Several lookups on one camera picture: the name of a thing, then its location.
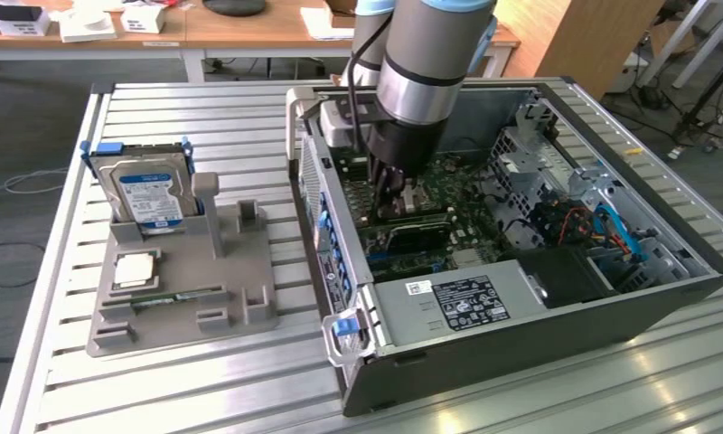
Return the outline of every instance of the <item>hard drive label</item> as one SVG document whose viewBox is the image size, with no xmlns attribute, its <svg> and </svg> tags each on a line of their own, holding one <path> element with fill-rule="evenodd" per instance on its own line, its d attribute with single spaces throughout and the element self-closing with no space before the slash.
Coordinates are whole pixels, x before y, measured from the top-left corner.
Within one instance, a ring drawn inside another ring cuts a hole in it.
<svg viewBox="0 0 723 434">
<path fill-rule="evenodd" d="M 129 175 L 119 177 L 133 219 L 147 228 L 167 228 L 182 221 L 179 200 L 169 192 L 173 179 L 169 174 Z"/>
<path fill-rule="evenodd" d="M 508 319 L 487 276 L 431 285 L 450 328 L 455 331 Z"/>
</svg>

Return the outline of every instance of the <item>wooden cabinet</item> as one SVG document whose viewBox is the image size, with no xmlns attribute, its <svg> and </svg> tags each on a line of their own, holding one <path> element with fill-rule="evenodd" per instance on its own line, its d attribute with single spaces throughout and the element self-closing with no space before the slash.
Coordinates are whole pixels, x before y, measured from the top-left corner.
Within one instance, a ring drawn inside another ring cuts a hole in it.
<svg viewBox="0 0 723 434">
<path fill-rule="evenodd" d="M 519 38 L 503 77 L 570 76 L 599 98 L 664 0 L 498 0 Z"/>
</svg>

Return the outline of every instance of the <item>metal table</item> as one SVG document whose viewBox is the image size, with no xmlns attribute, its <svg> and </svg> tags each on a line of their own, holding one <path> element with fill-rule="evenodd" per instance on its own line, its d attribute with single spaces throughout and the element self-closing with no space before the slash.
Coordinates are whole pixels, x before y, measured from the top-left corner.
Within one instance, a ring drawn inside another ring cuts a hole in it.
<svg viewBox="0 0 723 434">
<path fill-rule="evenodd" d="M 79 140 L 154 143 L 187 135 L 197 169 L 221 175 L 218 200 L 265 204 L 281 324 L 259 335 L 141 354 L 85 354 L 110 209 L 74 156 L 0 434 L 723 432 L 723 289 L 626 344 L 342 417 L 285 170 L 285 92 L 297 84 L 326 83 L 121 84 L 91 95 Z M 551 85 L 723 253 L 722 216 L 579 88 Z M 590 158 L 576 137 L 560 139 L 576 160 Z"/>
</svg>

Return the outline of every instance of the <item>white paper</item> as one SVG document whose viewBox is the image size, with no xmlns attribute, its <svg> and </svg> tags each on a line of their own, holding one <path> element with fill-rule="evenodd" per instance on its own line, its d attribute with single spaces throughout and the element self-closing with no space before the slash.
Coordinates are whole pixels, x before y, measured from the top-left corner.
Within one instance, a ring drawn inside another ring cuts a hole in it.
<svg viewBox="0 0 723 434">
<path fill-rule="evenodd" d="M 329 23 L 326 11 L 321 7 L 301 7 L 302 22 L 309 35 L 319 41 L 353 39 L 353 29 L 337 29 Z"/>
<path fill-rule="evenodd" d="M 122 12 L 122 0 L 74 0 L 78 9 L 94 9 L 101 12 Z"/>
</svg>

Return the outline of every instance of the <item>motherboard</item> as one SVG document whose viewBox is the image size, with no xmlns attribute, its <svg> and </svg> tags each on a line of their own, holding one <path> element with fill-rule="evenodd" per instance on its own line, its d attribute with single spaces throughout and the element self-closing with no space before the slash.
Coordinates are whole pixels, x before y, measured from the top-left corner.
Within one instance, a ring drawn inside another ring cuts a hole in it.
<svg viewBox="0 0 723 434">
<path fill-rule="evenodd" d="M 374 281 L 488 264 L 508 250 L 487 207 L 503 198 L 480 190 L 487 156 L 436 154 L 412 188 L 412 210 L 390 219 L 373 215 L 366 156 L 334 149 L 333 158 Z"/>
</svg>

